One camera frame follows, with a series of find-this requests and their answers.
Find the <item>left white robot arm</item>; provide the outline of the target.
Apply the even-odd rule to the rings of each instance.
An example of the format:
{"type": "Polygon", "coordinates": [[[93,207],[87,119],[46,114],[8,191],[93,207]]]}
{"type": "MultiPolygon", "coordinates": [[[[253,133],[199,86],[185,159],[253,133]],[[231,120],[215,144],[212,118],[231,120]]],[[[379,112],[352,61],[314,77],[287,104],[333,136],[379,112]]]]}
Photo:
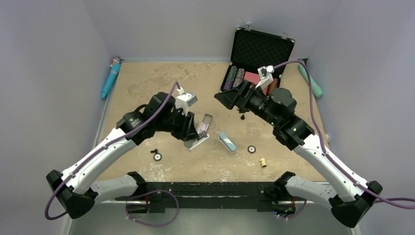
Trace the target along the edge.
{"type": "Polygon", "coordinates": [[[148,104],[126,113],[109,135],[90,153],[62,172],[52,170],[46,180],[65,209],[64,214],[77,219],[100,202],[118,197],[140,200],[146,194],[146,182],[136,172],[108,181],[97,181],[108,167],[156,132],[170,133],[191,151],[208,138],[197,131],[194,113],[189,107],[197,102],[194,93],[180,92],[177,97],[159,92],[148,104]]]}

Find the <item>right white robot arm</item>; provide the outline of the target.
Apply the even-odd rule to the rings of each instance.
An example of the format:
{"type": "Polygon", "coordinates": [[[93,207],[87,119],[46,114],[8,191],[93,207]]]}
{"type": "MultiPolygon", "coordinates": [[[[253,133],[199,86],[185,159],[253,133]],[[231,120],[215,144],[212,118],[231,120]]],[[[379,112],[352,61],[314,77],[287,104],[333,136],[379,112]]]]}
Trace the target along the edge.
{"type": "Polygon", "coordinates": [[[296,100],[285,88],[275,88],[269,97],[245,82],[229,91],[216,93],[214,98],[231,110],[252,112],[273,127],[275,138],[289,150],[309,162],[327,181],[324,186],[285,172],[266,194],[274,199],[300,197],[331,211],[343,225],[354,228],[375,203],[382,186],[368,182],[354,173],[333,153],[320,136],[303,119],[295,115],[296,100]]]}

